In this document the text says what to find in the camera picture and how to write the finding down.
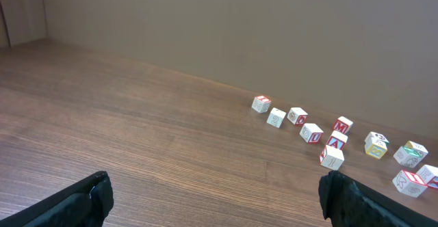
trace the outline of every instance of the white block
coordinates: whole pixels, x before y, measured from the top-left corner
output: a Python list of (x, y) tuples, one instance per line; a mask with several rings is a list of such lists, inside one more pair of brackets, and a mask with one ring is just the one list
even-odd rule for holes
[(316, 124), (306, 123), (302, 126), (300, 135), (301, 137), (310, 144), (316, 144), (320, 142), (322, 134), (324, 131), (320, 129)]
[(421, 156), (421, 158), (418, 160), (418, 162), (423, 160), (424, 157), (428, 154), (427, 149), (423, 145), (420, 145), (416, 142), (409, 141), (404, 146), (407, 148), (412, 148), (418, 152), (418, 154)]
[(368, 139), (371, 137), (375, 137), (375, 138), (381, 140), (382, 142), (385, 142), (387, 146), (389, 145), (389, 141), (388, 141), (388, 139), (386, 139), (386, 137), (384, 135), (373, 132), (373, 131), (371, 131), (370, 134), (368, 134), (368, 136), (365, 138), (365, 142), (368, 142)]
[(423, 165), (417, 172), (417, 175), (431, 189), (438, 189), (438, 168), (431, 165)]
[(351, 129), (352, 125), (353, 122), (351, 120), (345, 117), (340, 117), (336, 120), (335, 124), (333, 125), (333, 130), (345, 134)]
[(269, 114), (268, 124), (271, 124), (277, 128), (280, 128), (283, 119), (285, 118), (286, 113), (277, 108), (272, 108), (271, 113)]
[(376, 159), (381, 159), (387, 151), (386, 143), (374, 136), (371, 136), (365, 144), (365, 153)]
[(303, 125), (307, 119), (307, 112), (301, 107), (292, 107), (287, 114), (287, 119), (294, 125)]
[(339, 131), (333, 131), (327, 140), (326, 145), (332, 146), (337, 149), (343, 149), (347, 143), (348, 136), (340, 133)]
[(320, 155), (320, 163), (328, 169), (338, 170), (344, 162), (342, 150), (326, 145)]
[(269, 106), (271, 105), (271, 100), (265, 96), (256, 96), (253, 101), (253, 109), (258, 113), (267, 112)]
[(418, 197), (424, 190), (427, 189), (426, 183), (415, 173), (401, 170), (392, 180), (400, 193), (408, 196)]
[(400, 165), (414, 168), (421, 159), (421, 156), (412, 148), (401, 146), (394, 154), (394, 158)]

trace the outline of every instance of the wooden table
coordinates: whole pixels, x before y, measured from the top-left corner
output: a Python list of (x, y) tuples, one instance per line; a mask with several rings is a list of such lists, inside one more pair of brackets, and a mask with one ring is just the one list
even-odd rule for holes
[[(330, 226), (318, 197), (323, 143), (306, 144), (288, 120), (266, 124), (256, 94), (49, 40), (2, 51), (0, 219), (107, 170), (106, 226)], [(325, 143), (342, 113), (301, 107)], [(437, 166), (436, 141), (352, 120), (340, 171), (438, 220), (438, 191), (411, 198), (391, 182)], [(381, 160), (364, 153), (370, 131), (391, 142)], [(392, 157), (408, 139), (429, 150), (414, 169)]]

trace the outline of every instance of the yellow block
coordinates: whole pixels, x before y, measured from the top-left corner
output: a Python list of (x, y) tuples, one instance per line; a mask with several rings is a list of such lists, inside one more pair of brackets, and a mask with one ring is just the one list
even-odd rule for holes
[(368, 147), (368, 149), (365, 151), (367, 155), (374, 157), (376, 159), (381, 159), (383, 155), (385, 155), (386, 151), (388, 151), (386, 144), (380, 140), (374, 140), (372, 141), (372, 144)]

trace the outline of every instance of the beige wall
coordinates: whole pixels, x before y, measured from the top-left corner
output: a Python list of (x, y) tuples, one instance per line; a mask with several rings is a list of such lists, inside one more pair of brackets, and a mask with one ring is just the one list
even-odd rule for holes
[(43, 0), (1, 0), (12, 46), (44, 38)]
[(438, 0), (45, 3), (52, 38), (438, 137)]

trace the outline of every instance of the toy block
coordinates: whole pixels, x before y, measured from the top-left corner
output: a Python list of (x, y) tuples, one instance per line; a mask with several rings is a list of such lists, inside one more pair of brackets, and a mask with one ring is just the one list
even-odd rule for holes
[(422, 159), (424, 159), (424, 157), (428, 154), (427, 149), (423, 145), (420, 145), (416, 142), (408, 141), (404, 146), (407, 148), (412, 148), (418, 152), (418, 154), (421, 156), (421, 158), (418, 160), (418, 162), (420, 162)]
[(269, 106), (271, 105), (271, 100), (265, 96), (256, 96), (253, 101), (253, 109), (258, 113), (267, 112)]
[(353, 125), (352, 121), (350, 121), (345, 117), (340, 117), (336, 120), (335, 125), (333, 125), (333, 130), (345, 134), (351, 129), (352, 125)]
[(320, 155), (320, 164), (328, 169), (338, 170), (344, 162), (344, 154), (340, 149), (326, 145)]
[(418, 197), (424, 190), (427, 189), (426, 183), (415, 173), (401, 170), (392, 180), (400, 193), (405, 195)]
[(343, 149), (347, 143), (348, 136), (340, 133), (339, 131), (333, 131), (327, 140), (326, 145), (332, 146), (337, 149)]
[(300, 135), (301, 137), (310, 144), (317, 144), (322, 138), (324, 131), (320, 129), (316, 124), (306, 123), (302, 126)]
[(438, 168), (431, 165), (423, 165), (417, 172), (417, 175), (431, 189), (438, 189)]
[(394, 158), (400, 165), (414, 168), (421, 159), (421, 156), (412, 148), (401, 146), (394, 154)]
[(280, 128), (283, 119), (285, 118), (286, 113), (277, 108), (272, 108), (271, 113), (269, 114), (268, 124), (271, 124), (277, 128)]
[(368, 139), (371, 137), (375, 137), (375, 138), (381, 140), (382, 142), (385, 142), (386, 146), (389, 145), (389, 141), (388, 141), (388, 139), (386, 139), (386, 137), (384, 135), (373, 132), (373, 131), (371, 131), (370, 134), (368, 134), (368, 136), (365, 138), (365, 142), (368, 142)]
[(381, 159), (388, 151), (386, 143), (376, 137), (370, 137), (365, 143), (365, 153), (376, 159)]
[(307, 112), (301, 107), (292, 107), (287, 114), (287, 119), (294, 125), (303, 125), (307, 119)]

